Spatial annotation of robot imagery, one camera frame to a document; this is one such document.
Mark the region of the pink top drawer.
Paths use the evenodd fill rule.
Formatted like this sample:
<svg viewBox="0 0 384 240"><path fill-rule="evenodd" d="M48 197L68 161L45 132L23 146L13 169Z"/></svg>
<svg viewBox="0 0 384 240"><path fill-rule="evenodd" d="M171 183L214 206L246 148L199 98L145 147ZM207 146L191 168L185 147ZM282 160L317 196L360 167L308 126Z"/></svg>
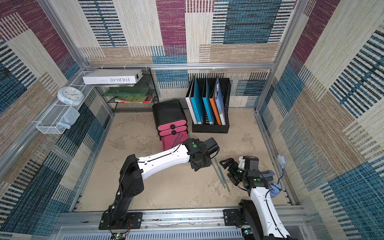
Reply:
<svg viewBox="0 0 384 240"><path fill-rule="evenodd" d="M184 126L187 124L187 121L186 120L179 120L179 121L175 121L175 122L171 122L171 123L166 123L166 124L163 124L163 125L159 125L157 127L157 130L158 131L165 131L165 130L168 130L168 129L175 129L175 128L178 128L178 127L181 127L181 126Z"/></svg>

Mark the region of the black drawer cabinet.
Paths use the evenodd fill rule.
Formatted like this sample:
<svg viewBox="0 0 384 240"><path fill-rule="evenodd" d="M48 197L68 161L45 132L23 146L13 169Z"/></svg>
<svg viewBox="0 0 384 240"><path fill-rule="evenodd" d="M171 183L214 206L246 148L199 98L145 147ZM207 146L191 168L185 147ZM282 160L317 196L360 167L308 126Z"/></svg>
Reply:
<svg viewBox="0 0 384 240"><path fill-rule="evenodd" d="M156 128L159 125L186 120L184 109L179 100L170 100L152 106Z"/></svg>

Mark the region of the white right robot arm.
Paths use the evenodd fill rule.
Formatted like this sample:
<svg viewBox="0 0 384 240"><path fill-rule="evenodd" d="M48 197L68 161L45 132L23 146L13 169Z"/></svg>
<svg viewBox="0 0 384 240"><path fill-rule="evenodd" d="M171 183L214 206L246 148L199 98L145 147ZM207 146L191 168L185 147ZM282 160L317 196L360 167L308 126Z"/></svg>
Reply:
<svg viewBox="0 0 384 240"><path fill-rule="evenodd" d="M223 210L226 226L242 228L249 225L250 230L244 234L252 234L255 240L291 240L292 236L283 225L272 201L272 187L267 178L259 170L259 159L243 156L239 163L234 159L220 161L220 165L228 170L228 178L248 193L250 200L241 200L238 208Z"/></svg>

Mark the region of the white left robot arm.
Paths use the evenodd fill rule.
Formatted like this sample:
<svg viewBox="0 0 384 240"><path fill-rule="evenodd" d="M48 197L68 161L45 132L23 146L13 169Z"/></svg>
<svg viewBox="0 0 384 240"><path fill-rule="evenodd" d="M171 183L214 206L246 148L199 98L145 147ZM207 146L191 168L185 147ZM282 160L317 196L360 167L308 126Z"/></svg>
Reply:
<svg viewBox="0 0 384 240"><path fill-rule="evenodd" d="M103 212L99 230L124 229L134 223L134 218L128 216L128 208L133 197L144 191L144 180L148 177L185 163L190 163L196 172L211 166L212 159L219 151L220 147L214 138L206 141L189 138L155 155L139 158L134 154L129 155L120 170L115 199Z"/></svg>

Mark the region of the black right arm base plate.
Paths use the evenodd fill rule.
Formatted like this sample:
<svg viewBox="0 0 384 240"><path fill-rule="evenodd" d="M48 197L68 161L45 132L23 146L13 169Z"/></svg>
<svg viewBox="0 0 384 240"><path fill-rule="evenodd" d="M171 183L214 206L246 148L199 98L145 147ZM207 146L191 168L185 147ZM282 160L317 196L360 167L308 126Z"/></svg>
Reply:
<svg viewBox="0 0 384 240"><path fill-rule="evenodd" d="M223 216L225 226L235 226L237 228L241 228L243 226L238 209L224 209Z"/></svg>

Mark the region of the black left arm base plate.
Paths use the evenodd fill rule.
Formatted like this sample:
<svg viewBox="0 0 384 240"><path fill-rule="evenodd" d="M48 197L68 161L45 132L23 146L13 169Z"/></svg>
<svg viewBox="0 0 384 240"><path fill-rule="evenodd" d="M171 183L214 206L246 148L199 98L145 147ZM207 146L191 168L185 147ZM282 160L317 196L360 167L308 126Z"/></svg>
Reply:
<svg viewBox="0 0 384 240"><path fill-rule="evenodd" d="M129 212L117 220L110 220L110 215L107 211L103 212L99 224L99 230L127 230L140 229L142 224L143 212Z"/></svg>

